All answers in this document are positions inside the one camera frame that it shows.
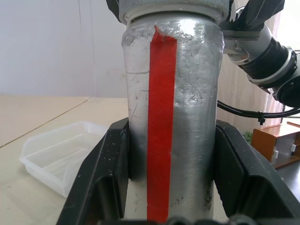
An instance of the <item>black cable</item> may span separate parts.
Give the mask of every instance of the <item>black cable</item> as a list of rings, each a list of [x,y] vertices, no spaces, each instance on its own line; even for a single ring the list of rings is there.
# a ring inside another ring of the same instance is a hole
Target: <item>black cable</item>
[[[274,118],[283,118],[292,116],[295,114],[300,113],[300,108],[293,108],[289,111],[285,112],[254,112],[254,111],[247,111],[242,109],[237,109],[232,106],[229,106],[221,101],[217,102],[217,106],[220,109],[223,109],[229,113],[242,116],[242,117],[248,117],[248,118],[256,118],[261,123],[261,125],[265,122],[265,119],[274,119]]]

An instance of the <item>metal lid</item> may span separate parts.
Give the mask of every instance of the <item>metal lid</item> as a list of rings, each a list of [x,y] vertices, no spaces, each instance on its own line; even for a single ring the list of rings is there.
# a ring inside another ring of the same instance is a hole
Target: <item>metal lid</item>
[[[217,24],[226,19],[230,0],[120,0],[120,21],[129,25],[133,19],[157,12],[182,11],[211,17]]]

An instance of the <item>red tape strip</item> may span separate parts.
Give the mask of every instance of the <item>red tape strip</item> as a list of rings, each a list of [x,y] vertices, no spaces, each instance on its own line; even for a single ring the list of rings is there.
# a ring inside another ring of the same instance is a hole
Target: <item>red tape strip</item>
[[[169,212],[176,52],[177,40],[155,27],[150,44],[147,219],[157,222],[165,222]]]

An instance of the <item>clear plastic container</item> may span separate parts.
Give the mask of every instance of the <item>clear plastic container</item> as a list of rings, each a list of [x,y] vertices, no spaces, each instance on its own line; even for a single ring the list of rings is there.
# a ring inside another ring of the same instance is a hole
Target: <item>clear plastic container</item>
[[[107,130],[80,121],[31,137],[23,145],[20,161],[28,173],[67,197],[83,160]]]

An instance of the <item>silver can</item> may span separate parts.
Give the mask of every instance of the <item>silver can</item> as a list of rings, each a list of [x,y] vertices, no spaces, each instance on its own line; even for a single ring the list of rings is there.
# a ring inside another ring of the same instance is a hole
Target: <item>silver can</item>
[[[212,160],[223,34],[207,17],[179,12],[138,18],[123,35],[132,178],[125,218],[161,221],[147,217],[149,97],[156,91],[149,93],[150,46],[155,27],[177,40],[167,217],[209,219],[213,213]]]

